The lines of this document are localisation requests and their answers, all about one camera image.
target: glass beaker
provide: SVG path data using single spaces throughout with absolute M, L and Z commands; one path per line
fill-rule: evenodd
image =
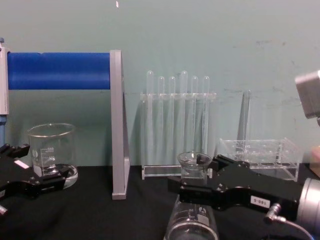
M 64 188 L 78 179 L 75 164 L 75 126 L 67 123 L 49 123 L 34 126 L 27 131 L 33 171 L 40 177 L 69 168 Z
M 186 184 L 207 184 L 208 165 L 212 159 L 198 152 L 178 155 L 181 180 Z M 218 230 L 211 206 L 181 202 L 177 197 L 165 240 L 218 240 Z

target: green wall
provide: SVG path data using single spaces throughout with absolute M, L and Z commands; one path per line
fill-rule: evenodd
M 236 138 L 241 91 L 264 96 L 251 137 L 288 137 L 308 152 L 320 128 L 305 118 L 294 77 L 320 68 L 319 8 L 315 0 L 119 0 L 119 8 L 116 0 L 4 0 L 0 36 L 12 52 L 121 49 L 134 165 L 148 70 L 210 76 L 224 139 Z M 26 130 L 46 122 L 76 125 L 78 165 L 111 163 L 109 91 L 10 92 L 8 143 L 26 142 Z

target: blue cylinder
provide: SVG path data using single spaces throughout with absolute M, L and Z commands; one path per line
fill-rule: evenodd
M 109 53 L 8 53 L 10 90 L 109 90 Z

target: test tube rack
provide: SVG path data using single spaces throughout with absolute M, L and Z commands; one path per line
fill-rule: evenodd
M 251 139 L 250 118 L 257 116 L 257 107 L 263 108 L 262 102 L 256 102 L 252 109 L 252 91 L 243 92 L 238 125 L 237 140 L 220 139 L 217 154 L 235 161 L 249 163 L 250 168 L 259 173 L 284 180 L 297 181 L 302 151 L 288 138 Z
M 147 72 L 140 98 L 142 179 L 180 175 L 180 153 L 214 155 L 215 99 L 208 76 L 189 79 L 182 71 L 165 79 Z

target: black table surface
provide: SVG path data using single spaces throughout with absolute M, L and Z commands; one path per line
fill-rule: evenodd
M 65 190 L 1 201 L 9 212 L 0 217 L 0 240 L 163 240 L 177 198 L 165 177 L 142 180 L 141 166 L 132 166 L 127 199 L 112 200 L 112 167 L 78 172 L 77 182 Z M 307 177 L 317 178 L 301 165 L 298 181 Z M 221 240 L 307 239 L 289 226 L 264 224 L 263 213 L 244 207 L 214 215 Z

